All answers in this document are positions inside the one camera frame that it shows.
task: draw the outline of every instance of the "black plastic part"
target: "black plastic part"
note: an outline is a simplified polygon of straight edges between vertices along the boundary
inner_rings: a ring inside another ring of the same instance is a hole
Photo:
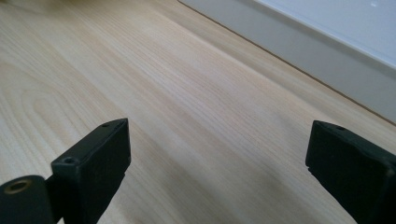
[[[306,165],[358,223],[396,223],[396,156],[351,131],[315,120]]]
[[[97,223],[130,163],[128,120],[99,126],[51,163],[55,182],[67,189],[55,211],[64,210],[66,223]]]
[[[0,187],[0,223],[53,223],[44,178],[27,175]]]

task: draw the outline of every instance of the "wooden surface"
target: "wooden surface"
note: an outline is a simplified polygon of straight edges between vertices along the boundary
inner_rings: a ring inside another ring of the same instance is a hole
[[[175,0],[37,3],[0,3],[2,183],[128,118],[100,223],[354,223],[304,165],[312,121],[396,153],[393,124]]]

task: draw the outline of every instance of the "light wood tabletop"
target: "light wood tabletop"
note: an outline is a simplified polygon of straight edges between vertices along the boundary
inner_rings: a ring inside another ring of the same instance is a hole
[[[394,124],[176,0],[0,2],[1,183],[121,118],[99,223],[355,223],[304,164],[313,120],[396,153]]]

